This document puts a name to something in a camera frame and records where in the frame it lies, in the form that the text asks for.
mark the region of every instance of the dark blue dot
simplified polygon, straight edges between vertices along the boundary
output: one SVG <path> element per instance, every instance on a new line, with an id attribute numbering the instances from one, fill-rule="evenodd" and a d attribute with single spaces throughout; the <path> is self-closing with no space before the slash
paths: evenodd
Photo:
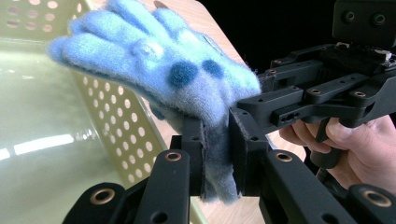
<path id="1" fill-rule="evenodd" d="M 189 85 L 198 76 L 198 67 L 190 62 L 178 62 L 172 65 L 168 82 L 175 88 Z"/>
<path id="2" fill-rule="evenodd" d="M 224 76 L 223 70 L 220 65 L 213 60 L 206 60 L 202 63 L 204 70 L 212 75 L 212 77 L 222 78 Z"/>

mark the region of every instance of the fabric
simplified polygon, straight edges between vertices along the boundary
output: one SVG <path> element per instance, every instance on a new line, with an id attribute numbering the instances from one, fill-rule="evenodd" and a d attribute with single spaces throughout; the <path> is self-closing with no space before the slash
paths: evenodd
<path id="1" fill-rule="evenodd" d="M 256 75 L 167 8 L 150 12 L 138 1 L 109 0 L 105 9 L 71 21 L 69 28 L 71 35 L 49 44 L 50 57 L 129 86 L 176 131 L 184 116 L 201 119 L 207 140 L 202 199 L 237 200 L 228 152 L 228 109 L 261 93 Z"/>

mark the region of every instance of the fuzzy blue glove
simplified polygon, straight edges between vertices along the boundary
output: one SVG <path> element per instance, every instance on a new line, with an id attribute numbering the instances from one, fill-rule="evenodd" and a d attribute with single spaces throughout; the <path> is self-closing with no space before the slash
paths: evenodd
<path id="1" fill-rule="evenodd" d="M 256 75 L 226 57 L 174 11 L 148 11 L 135 0 L 109 0 L 70 23 L 70 36 L 49 45 L 58 63 L 117 81 L 145 97 L 176 131 L 184 116 L 206 126 L 202 199 L 238 198 L 228 149 L 228 109 L 261 92 Z"/>

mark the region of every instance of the wooden table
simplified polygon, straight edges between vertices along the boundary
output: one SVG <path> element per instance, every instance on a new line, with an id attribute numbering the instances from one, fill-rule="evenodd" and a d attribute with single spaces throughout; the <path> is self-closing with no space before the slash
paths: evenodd
<path id="1" fill-rule="evenodd" d="M 106 0 L 91 0 L 97 8 L 104 5 Z M 154 0 L 141 0 L 148 9 L 155 9 Z M 233 44 L 227 36 L 221 31 L 215 20 L 212 18 L 206 8 L 194 0 L 161 0 L 169 8 L 173 9 L 196 31 L 209 35 L 221 47 L 221 49 L 233 60 L 243 63 Z M 156 120 L 160 133 L 165 143 L 169 146 L 172 135 L 177 134 L 166 122 Z M 285 149 L 297 154 L 300 158 L 304 157 L 304 151 L 301 147 L 295 146 L 279 137 L 278 132 L 269 133 L 274 144 L 281 149 Z M 262 213 L 259 208 L 258 198 L 244 197 L 232 205 L 217 203 L 199 202 L 208 223 L 220 224 L 243 224 L 243 223 L 264 223 Z"/>

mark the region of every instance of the plastic basket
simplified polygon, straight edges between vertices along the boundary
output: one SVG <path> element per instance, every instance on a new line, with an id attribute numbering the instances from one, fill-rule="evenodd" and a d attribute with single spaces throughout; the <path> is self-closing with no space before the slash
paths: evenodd
<path id="1" fill-rule="evenodd" d="M 89 187 L 125 188 L 149 176 L 166 145 L 144 101 L 46 54 L 83 0 L 0 4 L 1 223 L 61 223 Z M 191 223 L 205 223 L 191 200 Z"/>

